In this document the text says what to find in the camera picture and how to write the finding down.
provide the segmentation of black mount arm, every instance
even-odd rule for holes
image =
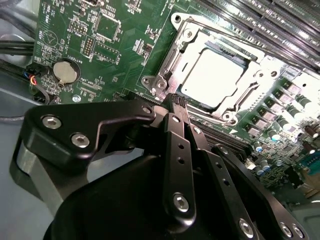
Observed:
[[[88,183],[90,162],[134,148],[144,156]],[[230,150],[209,148],[176,94],[154,109],[140,100],[33,108],[10,172],[55,215],[47,239],[308,239]]]

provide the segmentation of capacitor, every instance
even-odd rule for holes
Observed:
[[[277,167],[281,167],[283,164],[284,164],[284,163],[283,163],[281,160],[275,161],[275,165],[276,165]]]
[[[265,171],[265,172],[270,170],[270,166],[269,166],[269,163],[268,163],[267,160],[262,160],[260,162],[260,166],[262,167],[262,170]]]
[[[253,147],[257,153],[261,153],[263,151],[263,148],[258,141],[253,143]]]
[[[302,143],[302,146],[304,147],[305,150],[307,150],[309,154],[314,154],[316,152],[316,150],[307,141],[304,141]]]
[[[271,140],[275,142],[280,140],[281,138],[281,136],[275,130],[268,131],[268,135],[271,138]]]
[[[292,125],[285,119],[280,119],[277,122],[280,125],[280,127],[285,131],[289,131],[292,128]]]
[[[296,108],[292,108],[288,112],[297,121],[300,121],[304,118],[304,114]]]
[[[314,104],[306,97],[302,97],[298,102],[304,109],[312,109],[314,107]]]
[[[304,130],[307,134],[309,134],[314,139],[319,136],[319,133],[317,133],[311,126],[306,126]]]
[[[256,166],[254,169],[255,173],[258,175],[258,176],[261,176],[263,175],[265,172],[262,170],[261,166]]]

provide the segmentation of silver screw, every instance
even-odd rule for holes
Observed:
[[[159,82],[158,85],[157,85],[157,87],[158,87],[159,89],[164,89],[165,86],[166,86],[166,85],[165,85],[163,82]]]
[[[173,203],[175,207],[183,213],[189,210],[189,203],[187,199],[180,194],[176,194],[173,196]]]
[[[242,232],[249,238],[252,239],[254,237],[254,231],[252,227],[247,223],[246,220],[240,218],[239,220],[239,226],[242,230]]]
[[[58,129],[61,127],[61,121],[55,116],[45,116],[42,119],[43,125],[48,129]]]
[[[200,134],[201,130],[199,128],[197,128],[196,126],[193,127],[193,130],[197,133]]]
[[[81,101],[81,97],[79,95],[73,95],[72,101],[74,101],[75,103],[79,103]]]
[[[221,149],[221,151],[222,151],[224,154],[228,154],[227,149],[225,149],[224,147],[221,146],[220,149]]]
[[[305,236],[303,234],[303,232],[300,230],[300,228],[298,228],[296,225],[292,224],[292,228],[295,231],[295,233],[301,238],[303,239]]]
[[[292,237],[292,232],[290,231],[290,229],[283,223],[281,222],[280,223],[280,227],[281,227],[281,230],[282,232],[289,238]]]
[[[149,78],[144,78],[143,82],[148,85],[150,83]]]
[[[176,116],[172,116],[172,119],[173,119],[175,122],[180,123],[180,119],[177,118]]]
[[[151,113],[151,110],[145,106],[142,106],[142,110],[145,111],[147,114]]]
[[[71,137],[71,142],[78,148],[82,148],[82,149],[88,147],[90,143],[89,139],[85,135],[80,133],[74,134]]]

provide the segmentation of black metal bracket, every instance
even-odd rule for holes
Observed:
[[[259,212],[254,215],[254,220],[266,239],[308,239],[307,233],[299,222],[265,189],[232,152],[225,152],[224,146],[221,144],[217,144],[212,150],[223,159],[228,172],[236,180],[237,191],[242,196],[247,208],[249,209],[251,206],[252,211]]]
[[[145,149],[145,156],[134,160],[123,171],[119,169],[110,177],[104,177],[101,180],[103,184],[85,185],[84,175],[91,161],[114,151],[126,153],[135,147]],[[82,202],[82,196],[95,202],[92,196],[100,189],[122,196],[119,199],[117,195],[101,194],[101,198],[111,205],[115,204],[114,207],[124,218],[131,219],[133,216],[127,214],[134,213],[141,221],[146,221],[149,213],[146,217],[128,206],[125,210],[118,209],[117,201],[128,205],[132,201],[135,209],[147,211],[150,206],[144,208],[141,204],[145,202],[146,193],[157,196],[160,192],[161,203],[154,203],[157,215],[151,217],[153,221],[161,220],[161,226],[170,235],[194,231],[199,228],[200,221],[197,222],[194,176],[195,169],[200,169],[200,175],[206,179],[205,191],[215,194],[215,200],[221,205],[222,210],[219,210],[223,212],[228,237],[239,240],[308,239],[302,226],[231,151],[220,144],[212,150],[209,148],[203,132],[190,124],[186,100],[176,94],[169,94],[163,104],[154,109],[140,100],[33,108],[25,116],[13,161],[16,162],[13,165],[18,165],[24,175],[29,175],[35,183],[30,192],[39,195],[51,206],[53,214],[60,209],[62,202],[64,212],[68,211],[71,203],[78,205],[78,201]],[[133,173],[141,176],[136,176],[134,180]],[[125,188],[133,187],[130,184],[132,181],[143,185],[143,190],[134,185],[135,191],[124,188],[125,193],[120,194],[120,191],[114,190],[111,180],[121,181],[120,186]],[[51,200],[57,198],[59,203]],[[99,215],[96,204],[91,207]],[[197,208],[201,209],[199,218],[202,220],[203,208]],[[258,214],[259,211],[263,211],[263,216]],[[57,232],[54,230],[57,224],[63,227],[57,223],[64,221],[60,216],[65,218],[70,214],[58,216],[59,220],[53,222],[53,233]]]
[[[155,117],[153,109],[139,100],[39,106],[25,114],[20,137],[38,157],[66,174],[78,174],[94,157],[106,155],[121,128],[150,124]]]

